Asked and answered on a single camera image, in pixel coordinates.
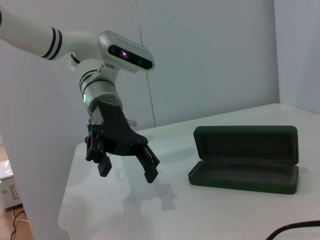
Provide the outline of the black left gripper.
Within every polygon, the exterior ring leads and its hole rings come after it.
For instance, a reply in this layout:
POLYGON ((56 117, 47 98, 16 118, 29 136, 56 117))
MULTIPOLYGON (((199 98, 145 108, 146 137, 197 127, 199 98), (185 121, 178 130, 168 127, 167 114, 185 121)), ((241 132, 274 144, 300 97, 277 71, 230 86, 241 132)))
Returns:
POLYGON ((85 159, 97 164, 99 175, 106 177, 112 168, 106 153, 136 156, 144 169, 146 181, 153 183, 158 176, 160 161, 148 146, 148 140, 131 129, 122 109, 97 100, 90 117, 85 159))

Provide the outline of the green glasses case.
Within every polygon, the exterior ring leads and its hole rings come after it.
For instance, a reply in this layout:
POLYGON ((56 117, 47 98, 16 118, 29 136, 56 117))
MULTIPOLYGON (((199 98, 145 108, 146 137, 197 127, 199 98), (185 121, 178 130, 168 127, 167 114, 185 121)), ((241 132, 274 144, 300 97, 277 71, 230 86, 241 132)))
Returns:
POLYGON ((200 161, 188 174, 191 185, 296 193, 299 140, 295 126, 198 126, 193 136, 200 161))

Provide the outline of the white box device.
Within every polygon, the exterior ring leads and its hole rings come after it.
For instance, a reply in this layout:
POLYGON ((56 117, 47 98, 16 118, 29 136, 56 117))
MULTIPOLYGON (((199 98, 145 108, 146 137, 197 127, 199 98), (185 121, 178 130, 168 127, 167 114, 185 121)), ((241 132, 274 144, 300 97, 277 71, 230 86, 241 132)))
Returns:
POLYGON ((9 160, 0 162, 0 208, 7 209, 22 204, 9 160))

